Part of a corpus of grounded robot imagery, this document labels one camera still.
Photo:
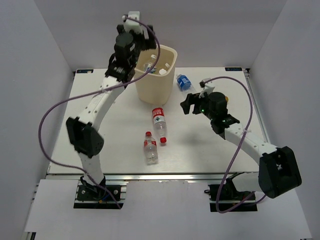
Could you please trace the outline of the green white label bottle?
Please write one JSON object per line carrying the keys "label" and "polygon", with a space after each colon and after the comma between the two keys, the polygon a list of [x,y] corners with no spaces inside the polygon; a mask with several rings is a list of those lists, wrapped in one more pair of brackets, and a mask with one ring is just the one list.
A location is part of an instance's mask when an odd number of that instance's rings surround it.
{"label": "green white label bottle", "polygon": [[[143,71],[147,72],[151,68],[151,66],[155,63],[156,59],[157,59],[156,55],[154,54],[150,55],[148,60],[143,64]],[[157,67],[156,66],[153,67],[150,71],[150,74],[154,74],[156,70],[157,70]]]}

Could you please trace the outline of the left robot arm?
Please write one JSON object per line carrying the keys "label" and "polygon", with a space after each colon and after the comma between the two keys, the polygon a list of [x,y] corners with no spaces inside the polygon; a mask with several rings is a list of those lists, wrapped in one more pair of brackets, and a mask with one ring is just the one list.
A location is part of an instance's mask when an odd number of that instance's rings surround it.
{"label": "left robot arm", "polygon": [[77,117],[66,120],[69,141],[84,169],[81,181],[90,185],[88,193],[96,200],[106,193],[99,156],[104,146],[104,139],[99,133],[100,125],[116,98],[126,89],[126,83],[134,77],[140,53],[155,49],[158,43],[152,25],[147,27],[147,37],[140,24],[136,27],[119,24],[117,31],[114,53],[109,59],[99,92],[93,95]]}

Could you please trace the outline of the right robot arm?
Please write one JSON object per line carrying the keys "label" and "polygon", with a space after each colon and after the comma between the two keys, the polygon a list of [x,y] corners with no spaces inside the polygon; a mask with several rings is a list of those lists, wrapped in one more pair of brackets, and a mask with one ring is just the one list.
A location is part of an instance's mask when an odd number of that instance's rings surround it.
{"label": "right robot arm", "polygon": [[245,130],[238,119],[228,113],[223,93],[189,93],[180,103],[184,114],[203,114],[212,130],[224,140],[240,146],[258,165],[258,172],[236,173],[223,185],[226,195],[236,200],[244,192],[262,192],[274,199],[302,184],[295,154],[288,146],[277,147]]}

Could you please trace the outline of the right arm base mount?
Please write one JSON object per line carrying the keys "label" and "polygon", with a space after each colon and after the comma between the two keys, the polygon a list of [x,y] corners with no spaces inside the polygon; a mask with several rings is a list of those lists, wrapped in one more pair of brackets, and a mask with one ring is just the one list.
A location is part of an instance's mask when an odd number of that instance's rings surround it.
{"label": "right arm base mount", "polygon": [[[203,192],[209,197],[209,206],[212,213],[217,213],[216,209],[216,198],[218,194],[219,184],[208,185],[208,188]],[[222,187],[220,197],[219,197],[219,209],[221,211],[228,210],[229,208],[235,206],[240,201],[245,199],[250,195],[249,191],[237,192],[233,190],[226,189],[225,186]],[[248,200],[237,208],[231,210],[231,212],[257,212],[258,207],[256,205],[256,196],[253,194]]]}

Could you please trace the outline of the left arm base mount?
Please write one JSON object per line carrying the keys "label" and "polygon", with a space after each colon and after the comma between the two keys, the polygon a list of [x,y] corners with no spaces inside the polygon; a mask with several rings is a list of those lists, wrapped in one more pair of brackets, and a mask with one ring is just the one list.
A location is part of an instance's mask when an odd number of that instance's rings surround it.
{"label": "left arm base mount", "polygon": [[125,186],[120,184],[107,184],[104,186],[110,191],[112,196],[108,191],[101,189],[100,187],[90,185],[81,176],[78,181],[78,186],[76,189],[76,194],[74,198],[74,209],[109,209],[109,210],[119,210],[124,205],[125,200]]}

